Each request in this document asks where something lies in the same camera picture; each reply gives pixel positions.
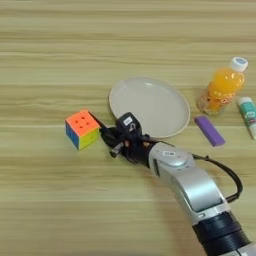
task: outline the rubik's cube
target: rubik's cube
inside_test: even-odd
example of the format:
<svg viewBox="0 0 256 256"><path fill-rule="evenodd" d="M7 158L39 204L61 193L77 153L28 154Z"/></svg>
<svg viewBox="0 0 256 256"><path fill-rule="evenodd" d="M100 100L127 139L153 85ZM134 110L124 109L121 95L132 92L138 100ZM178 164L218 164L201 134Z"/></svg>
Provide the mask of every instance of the rubik's cube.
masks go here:
<svg viewBox="0 0 256 256"><path fill-rule="evenodd" d="M66 133L78 150L93 143L99 136L99 124L87 110L82 110L65 121Z"/></svg>

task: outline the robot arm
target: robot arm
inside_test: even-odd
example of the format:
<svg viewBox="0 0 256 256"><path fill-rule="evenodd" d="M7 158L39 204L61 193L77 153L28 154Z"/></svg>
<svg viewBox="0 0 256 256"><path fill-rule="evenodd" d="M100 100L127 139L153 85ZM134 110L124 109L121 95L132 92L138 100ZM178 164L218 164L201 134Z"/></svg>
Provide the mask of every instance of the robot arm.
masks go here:
<svg viewBox="0 0 256 256"><path fill-rule="evenodd" d="M228 204L242 191L240 179L229 168L211 160L223 170L229 169L225 171L238 186L238 192L226 199L196 165L194 155L142 135L140 123L131 113L121 116L112 128L95 120L101 126L103 140L112 148L112 157L121 153L132 163L144 164L174 192L208 256L256 256L256 245L248 240Z"/></svg>
<svg viewBox="0 0 256 256"><path fill-rule="evenodd" d="M164 143L149 153L149 167L174 192L208 256L252 256L251 244L209 175L191 154Z"/></svg>

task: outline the wooden table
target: wooden table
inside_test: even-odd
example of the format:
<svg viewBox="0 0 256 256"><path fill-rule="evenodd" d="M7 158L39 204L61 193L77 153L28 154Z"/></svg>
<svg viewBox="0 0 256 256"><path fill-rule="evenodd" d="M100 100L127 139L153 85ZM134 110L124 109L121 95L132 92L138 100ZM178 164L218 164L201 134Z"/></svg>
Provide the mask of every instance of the wooden table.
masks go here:
<svg viewBox="0 0 256 256"><path fill-rule="evenodd" d="M237 171L245 191L233 211L256 240L256 142L237 106L211 118L223 147L193 122L197 93L233 56L248 58L241 95L256 101L255 10L254 0L0 0L0 255L204 255L147 169L110 158L101 140L78 153L64 133L65 118L84 108L113 124L109 91L132 76L188 98L189 127L168 141Z"/></svg>

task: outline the purple object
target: purple object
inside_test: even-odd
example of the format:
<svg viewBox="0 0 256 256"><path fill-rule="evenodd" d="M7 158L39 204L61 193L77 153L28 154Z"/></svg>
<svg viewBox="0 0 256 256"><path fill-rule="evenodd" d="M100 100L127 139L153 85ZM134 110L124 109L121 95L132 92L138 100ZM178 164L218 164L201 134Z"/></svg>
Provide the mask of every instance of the purple object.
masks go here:
<svg viewBox="0 0 256 256"><path fill-rule="evenodd" d="M225 143L225 140L206 116L196 117L195 122L214 147L221 146Z"/></svg>

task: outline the black cable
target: black cable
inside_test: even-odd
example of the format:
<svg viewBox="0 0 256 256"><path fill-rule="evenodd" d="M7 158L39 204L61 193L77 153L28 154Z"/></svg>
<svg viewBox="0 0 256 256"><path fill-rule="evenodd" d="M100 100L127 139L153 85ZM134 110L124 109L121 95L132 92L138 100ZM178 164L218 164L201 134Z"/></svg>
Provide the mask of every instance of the black cable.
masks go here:
<svg viewBox="0 0 256 256"><path fill-rule="evenodd" d="M192 155L195 160L204 160L204 161L210 162L210 163L218 166L233 179L233 181L235 182L236 187L237 187L237 192L226 198L226 200L229 203L234 202L236 199L238 199L240 197L241 193L243 192L243 183L242 183L241 179L238 177L238 175L232 169L230 169L229 167L227 167L226 165L224 165L222 163L219 163L216 160L209 158L209 156L204 157L204 156L198 156L198 155L194 155L194 154L192 154Z"/></svg>

